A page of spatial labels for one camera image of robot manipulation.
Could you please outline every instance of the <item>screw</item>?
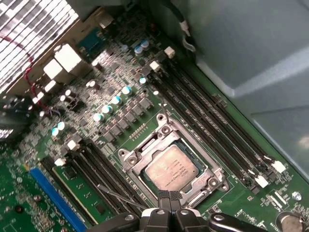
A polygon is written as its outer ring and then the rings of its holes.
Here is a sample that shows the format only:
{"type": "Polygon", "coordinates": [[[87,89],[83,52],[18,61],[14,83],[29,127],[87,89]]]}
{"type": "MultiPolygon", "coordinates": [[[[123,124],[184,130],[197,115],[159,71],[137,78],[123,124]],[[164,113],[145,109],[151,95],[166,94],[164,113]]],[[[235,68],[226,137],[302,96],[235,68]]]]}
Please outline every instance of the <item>screw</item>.
{"type": "Polygon", "coordinates": [[[133,220],[133,219],[134,219],[134,217],[133,217],[133,215],[131,215],[131,214],[129,214],[128,216],[125,217],[125,220],[126,220],[126,221],[131,221],[131,220],[133,220]]]}
{"type": "Polygon", "coordinates": [[[223,220],[224,220],[224,217],[221,216],[221,215],[215,215],[213,218],[214,218],[216,221],[223,221],[223,220]]]}
{"type": "Polygon", "coordinates": [[[301,194],[299,192],[293,192],[292,193],[292,198],[295,200],[295,201],[300,201],[301,200],[301,194]]]}
{"type": "Polygon", "coordinates": [[[189,214],[189,211],[186,210],[186,209],[184,209],[184,210],[180,211],[180,213],[181,213],[182,215],[188,215],[188,214],[189,214]]]}
{"type": "Polygon", "coordinates": [[[159,214],[159,215],[165,214],[164,210],[162,210],[162,209],[161,209],[161,210],[158,210],[156,213],[159,214]]]}

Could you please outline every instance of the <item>black ram slot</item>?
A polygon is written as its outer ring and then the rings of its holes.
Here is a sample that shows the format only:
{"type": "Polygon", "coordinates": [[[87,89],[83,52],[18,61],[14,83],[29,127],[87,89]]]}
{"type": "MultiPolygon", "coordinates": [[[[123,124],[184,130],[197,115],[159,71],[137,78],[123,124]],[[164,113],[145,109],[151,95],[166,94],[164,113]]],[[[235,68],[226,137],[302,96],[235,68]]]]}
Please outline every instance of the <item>black ram slot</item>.
{"type": "Polygon", "coordinates": [[[181,65],[177,62],[174,62],[175,66],[177,66],[178,72],[182,75],[183,80],[186,82],[187,85],[194,85],[194,88],[200,91],[202,94],[200,96],[206,96],[208,102],[213,106],[214,110],[218,111],[222,116],[225,117],[225,120],[228,121],[230,124],[230,127],[232,130],[234,129],[236,133],[248,144],[248,146],[257,154],[259,157],[261,157],[266,163],[269,162],[269,160],[265,159],[264,156],[267,156],[267,154],[262,150],[262,148],[256,143],[255,140],[251,138],[251,136],[235,121],[235,119],[225,110],[225,108],[218,104],[214,97],[212,97],[208,92],[203,90],[199,87],[199,84],[192,78],[189,77],[189,75],[181,68],[181,65]]]}
{"type": "Polygon", "coordinates": [[[93,144],[92,140],[85,141],[85,145],[92,151],[96,158],[104,165],[104,168],[111,174],[113,178],[121,184],[122,188],[128,193],[133,201],[138,202],[141,205],[148,207],[146,202],[138,195],[131,185],[122,177],[122,175],[116,170],[112,164],[108,161],[104,154],[93,144]]]}
{"type": "Polygon", "coordinates": [[[163,77],[165,84],[169,85],[170,88],[176,88],[180,93],[179,99],[191,110],[192,115],[196,118],[199,123],[215,138],[215,140],[223,147],[223,149],[237,162],[237,164],[242,167],[244,171],[251,169],[249,164],[244,160],[244,158],[233,148],[233,146],[226,142],[225,139],[218,133],[218,131],[213,127],[213,125],[207,121],[201,113],[200,106],[191,98],[190,93],[185,91],[184,86],[179,86],[175,83],[176,80],[171,79],[168,76],[163,77]]]}
{"type": "MultiPolygon", "coordinates": [[[[86,147],[81,146],[81,150],[82,159],[87,161],[95,169],[96,174],[101,177],[102,184],[104,184],[111,191],[117,192],[120,195],[125,195],[125,192],[121,189],[119,183],[113,179],[113,174],[108,173],[100,161],[94,157],[86,147]]],[[[122,210],[141,215],[141,210],[137,209],[135,206],[126,204],[123,201],[121,201],[120,204],[122,210]]]]}
{"type": "Polygon", "coordinates": [[[190,97],[192,97],[192,102],[194,102],[195,104],[198,105],[198,107],[201,109],[201,113],[203,113],[204,115],[208,116],[214,123],[216,126],[218,126],[218,128],[220,129],[221,133],[226,136],[236,147],[237,149],[243,154],[246,155],[246,158],[261,172],[265,171],[265,164],[258,160],[255,157],[254,152],[247,147],[246,145],[244,145],[240,140],[239,140],[239,136],[237,136],[236,134],[233,134],[234,131],[232,129],[229,129],[228,126],[226,126],[223,121],[221,119],[218,118],[217,115],[214,114],[214,112],[212,112],[211,110],[207,109],[205,107],[205,104],[201,101],[202,96],[199,96],[197,94],[196,91],[192,91],[189,88],[188,83],[186,83],[183,79],[183,77],[178,73],[178,71],[173,68],[170,67],[168,68],[169,71],[173,72],[175,74],[175,77],[177,78],[177,80],[173,80],[174,85],[178,86],[178,89],[183,90],[183,93],[185,93],[185,89],[187,90],[190,97]]]}
{"type": "Polygon", "coordinates": [[[97,188],[99,181],[96,177],[94,177],[93,174],[91,174],[92,170],[89,170],[89,167],[83,165],[83,161],[80,160],[79,157],[74,157],[74,159],[71,160],[71,164],[75,171],[83,177],[87,184],[91,186],[92,189],[98,194],[98,196],[105,202],[105,204],[114,215],[123,213],[116,204],[115,199],[112,199],[111,196],[103,193],[97,188]]]}
{"type": "Polygon", "coordinates": [[[248,179],[244,174],[239,170],[233,161],[225,156],[225,151],[221,147],[217,147],[217,144],[205,133],[205,131],[193,120],[190,114],[187,111],[180,108],[180,104],[183,102],[179,100],[177,93],[173,91],[172,88],[168,88],[161,79],[156,79],[155,76],[151,76],[152,84],[163,97],[168,101],[168,103],[177,111],[177,113],[190,125],[190,127],[197,133],[197,135],[207,144],[214,154],[220,158],[220,160],[225,164],[225,166],[236,176],[247,187],[252,187],[252,181],[248,179]]]}
{"type": "Polygon", "coordinates": [[[92,219],[92,217],[87,213],[87,211],[81,206],[78,200],[73,196],[73,194],[69,191],[69,189],[62,183],[60,178],[53,172],[54,160],[50,156],[47,156],[41,160],[41,164],[50,174],[50,176],[54,179],[54,181],[60,186],[61,191],[66,194],[69,200],[76,206],[78,211],[82,213],[85,219],[92,225],[95,226],[96,222],[92,219]]]}

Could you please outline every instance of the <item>ram slot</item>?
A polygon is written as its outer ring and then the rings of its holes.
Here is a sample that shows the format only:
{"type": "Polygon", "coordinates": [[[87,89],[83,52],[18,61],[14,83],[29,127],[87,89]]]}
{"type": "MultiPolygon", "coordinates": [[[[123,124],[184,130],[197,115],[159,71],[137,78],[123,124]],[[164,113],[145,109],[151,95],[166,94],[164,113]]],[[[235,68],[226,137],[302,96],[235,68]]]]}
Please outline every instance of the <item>ram slot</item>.
{"type": "Polygon", "coordinates": [[[115,199],[113,199],[110,195],[103,193],[97,188],[98,184],[101,184],[100,180],[98,180],[94,176],[94,174],[92,173],[93,170],[89,166],[87,166],[87,164],[84,165],[84,162],[79,157],[74,157],[74,159],[71,160],[71,165],[75,169],[75,171],[87,182],[87,184],[92,187],[92,189],[98,194],[98,196],[106,203],[109,210],[114,215],[123,212],[118,207],[115,199]]]}
{"type": "Polygon", "coordinates": [[[133,189],[133,187],[123,178],[123,176],[119,173],[119,171],[112,166],[112,164],[109,162],[109,160],[105,157],[104,154],[93,144],[92,140],[88,140],[85,142],[85,145],[89,147],[92,154],[96,157],[96,159],[99,160],[99,163],[101,164],[104,169],[107,170],[107,172],[113,174],[114,180],[116,180],[117,183],[120,183],[121,187],[127,192],[127,196],[131,198],[134,202],[137,202],[141,205],[144,205],[148,207],[146,202],[140,197],[140,195],[133,189]]]}
{"type": "Polygon", "coordinates": [[[207,144],[213,153],[220,158],[220,160],[224,163],[224,165],[236,176],[236,178],[243,183],[248,188],[255,188],[252,180],[245,176],[240,170],[239,167],[234,164],[232,160],[230,160],[225,155],[225,150],[218,146],[218,144],[202,129],[201,125],[199,125],[192,115],[188,113],[187,107],[183,104],[181,100],[182,97],[179,96],[177,92],[173,90],[169,85],[165,85],[160,78],[156,75],[151,75],[151,82],[156,89],[163,95],[163,97],[168,101],[168,103],[176,110],[176,112],[186,121],[186,123],[197,133],[197,135],[202,139],[202,141],[207,144]]]}
{"type": "Polygon", "coordinates": [[[61,179],[54,173],[53,168],[54,160],[50,156],[47,156],[41,160],[42,166],[47,170],[50,176],[54,179],[54,181],[59,185],[61,191],[67,196],[67,198],[74,204],[79,212],[85,217],[85,219],[92,225],[96,225],[96,222],[93,220],[92,216],[85,210],[85,208],[80,204],[80,202],[75,198],[75,196],[71,193],[66,185],[63,184],[61,179]]]}
{"type": "Polygon", "coordinates": [[[246,143],[250,150],[246,150],[246,156],[250,158],[251,162],[260,168],[261,171],[269,171],[268,167],[265,163],[261,162],[261,160],[269,163],[269,160],[265,158],[268,156],[262,148],[256,143],[255,140],[251,138],[251,136],[235,121],[235,119],[225,110],[225,108],[216,102],[213,96],[211,96],[208,92],[199,87],[198,83],[189,77],[189,75],[181,68],[181,65],[176,61],[171,61],[169,66],[173,68],[175,71],[181,75],[182,81],[186,86],[190,87],[194,93],[198,94],[198,97],[210,107],[211,111],[214,114],[220,114],[219,117],[224,118],[226,122],[228,122],[228,128],[231,133],[235,133],[235,135],[231,135],[232,137],[240,138],[242,141],[246,143]]]}
{"type": "Polygon", "coordinates": [[[197,106],[199,112],[206,118],[206,120],[210,121],[210,125],[216,129],[216,131],[213,130],[213,132],[217,134],[217,138],[219,139],[219,137],[221,137],[224,140],[224,137],[226,137],[233,144],[236,149],[236,153],[234,153],[232,157],[236,158],[238,162],[241,162],[243,167],[249,167],[250,169],[250,166],[248,166],[248,162],[246,162],[246,159],[248,159],[249,162],[251,162],[251,164],[253,164],[258,171],[265,171],[265,164],[255,157],[254,152],[249,147],[245,146],[239,140],[239,136],[233,134],[233,131],[229,129],[229,127],[225,125],[218,116],[216,116],[210,109],[207,109],[205,107],[205,104],[201,101],[201,96],[197,95],[196,90],[198,89],[192,91],[192,89],[189,88],[188,84],[184,82],[183,77],[174,68],[168,68],[167,71],[172,72],[174,74],[173,76],[176,77],[172,80],[175,87],[184,95],[189,95],[190,102],[197,106]],[[241,156],[238,151],[242,153],[243,156],[246,155],[246,158],[241,156]]]}
{"type": "MultiPolygon", "coordinates": [[[[87,147],[81,146],[81,154],[82,159],[93,167],[94,173],[100,178],[104,186],[120,195],[126,195],[125,191],[119,185],[119,182],[114,179],[114,175],[107,172],[106,168],[97,157],[94,157],[92,151],[88,150],[87,147]]],[[[120,201],[118,205],[125,212],[129,211],[141,215],[141,210],[137,209],[135,206],[126,204],[123,201],[120,201]]]]}

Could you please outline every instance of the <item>chip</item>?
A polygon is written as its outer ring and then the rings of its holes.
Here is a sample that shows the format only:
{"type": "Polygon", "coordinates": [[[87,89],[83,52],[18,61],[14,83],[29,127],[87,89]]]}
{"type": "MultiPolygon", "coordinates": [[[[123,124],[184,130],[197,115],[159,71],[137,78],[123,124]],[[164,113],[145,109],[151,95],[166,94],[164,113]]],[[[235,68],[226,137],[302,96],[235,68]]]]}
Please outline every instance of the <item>chip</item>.
{"type": "Polygon", "coordinates": [[[116,70],[116,69],[118,69],[119,64],[116,63],[116,62],[114,62],[114,63],[111,65],[111,67],[112,67],[113,70],[116,70]]]}
{"type": "Polygon", "coordinates": [[[122,131],[119,129],[119,127],[116,125],[114,126],[113,128],[111,128],[111,133],[114,135],[114,136],[118,136],[120,134],[122,134],[122,131]]]}
{"type": "Polygon", "coordinates": [[[132,111],[133,111],[136,115],[138,115],[138,116],[141,116],[141,115],[144,113],[143,109],[140,108],[138,105],[136,105],[136,106],[132,109],[132,111]]]}
{"type": "Polygon", "coordinates": [[[112,95],[114,92],[115,92],[115,89],[114,89],[112,86],[110,86],[110,87],[107,88],[107,93],[108,93],[109,95],[112,95]]]}
{"type": "Polygon", "coordinates": [[[127,113],[125,118],[129,121],[129,122],[135,122],[136,121],[136,117],[131,113],[127,113]]]}
{"type": "Polygon", "coordinates": [[[104,214],[105,209],[102,203],[98,203],[96,204],[95,208],[97,209],[97,211],[100,213],[100,215],[104,214]]]}
{"type": "Polygon", "coordinates": [[[144,98],[143,100],[140,101],[140,105],[144,108],[144,109],[149,109],[152,105],[150,104],[150,102],[148,101],[148,99],[144,98]]]}
{"type": "Polygon", "coordinates": [[[134,69],[131,69],[131,71],[130,71],[133,75],[135,75],[136,74],[136,71],[134,70],[134,69]]]}
{"type": "Polygon", "coordinates": [[[146,62],[145,62],[143,59],[141,59],[141,60],[139,60],[139,64],[140,64],[142,67],[144,67],[145,64],[146,64],[146,62]]]}
{"type": "Polygon", "coordinates": [[[79,123],[79,125],[81,125],[82,127],[87,125],[87,121],[85,119],[82,119],[79,123]]]}
{"type": "Polygon", "coordinates": [[[71,180],[74,177],[76,177],[76,172],[72,167],[67,167],[64,172],[63,172],[64,176],[68,179],[71,180]]]}
{"type": "Polygon", "coordinates": [[[126,120],[124,119],[121,119],[119,122],[118,122],[118,126],[122,129],[127,129],[130,125],[126,122],[126,120]]]}
{"type": "Polygon", "coordinates": [[[166,148],[145,169],[158,189],[180,191],[198,174],[197,167],[176,145],[166,148]]]}
{"type": "Polygon", "coordinates": [[[105,135],[104,135],[104,138],[107,140],[107,142],[112,142],[115,140],[115,137],[112,135],[112,133],[110,132],[107,132],[105,135]]]}

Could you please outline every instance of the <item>integrated circuit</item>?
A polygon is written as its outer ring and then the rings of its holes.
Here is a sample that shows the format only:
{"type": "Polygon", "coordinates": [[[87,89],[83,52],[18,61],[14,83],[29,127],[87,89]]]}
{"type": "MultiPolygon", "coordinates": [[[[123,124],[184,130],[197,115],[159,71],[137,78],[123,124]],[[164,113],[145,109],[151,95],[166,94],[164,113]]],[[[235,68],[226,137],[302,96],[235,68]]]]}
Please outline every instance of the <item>integrated circuit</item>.
{"type": "Polygon", "coordinates": [[[76,172],[72,167],[67,167],[64,172],[63,172],[64,176],[68,179],[71,180],[74,177],[76,177],[76,172]]]}
{"type": "Polygon", "coordinates": [[[176,145],[171,145],[148,165],[147,176],[160,190],[179,191],[198,174],[198,168],[176,145]]]}
{"type": "Polygon", "coordinates": [[[100,215],[104,214],[105,208],[104,208],[104,206],[103,206],[102,203],[96,204],[95,208],[96,208],[97,211],[100,213],[100,215]]]}

